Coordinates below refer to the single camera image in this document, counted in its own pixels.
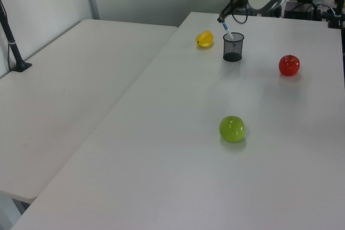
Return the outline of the dark robot gripper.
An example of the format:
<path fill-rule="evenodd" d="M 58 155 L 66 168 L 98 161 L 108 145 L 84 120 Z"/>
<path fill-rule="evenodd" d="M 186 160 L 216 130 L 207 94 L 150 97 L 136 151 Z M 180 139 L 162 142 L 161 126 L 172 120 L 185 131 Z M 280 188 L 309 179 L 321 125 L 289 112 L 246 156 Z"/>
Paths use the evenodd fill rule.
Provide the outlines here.
<path fill-rule="evenodd" d="M 245 0 L 230 0 L 228 5 L 222 10 L 217 18 L 219 23 L 224 23 L 225 19 L 232 15 L 237 9 L 245 6 Z"/>

